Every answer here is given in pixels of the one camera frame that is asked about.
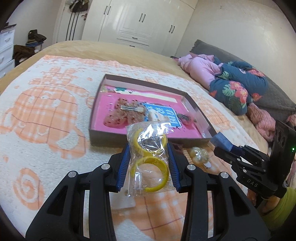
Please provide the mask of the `right hand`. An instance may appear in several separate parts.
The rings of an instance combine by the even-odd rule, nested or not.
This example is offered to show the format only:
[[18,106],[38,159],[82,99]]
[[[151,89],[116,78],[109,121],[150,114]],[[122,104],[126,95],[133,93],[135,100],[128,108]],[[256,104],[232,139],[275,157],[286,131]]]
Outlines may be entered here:
[[274,210],[280,202],[280,198],[276,196],[272,196],[269,199],[263,199],[262,202],[259,202],[259,197],[257,197],[257,194],[251,190],[248,190],[247,197],[261,215]]

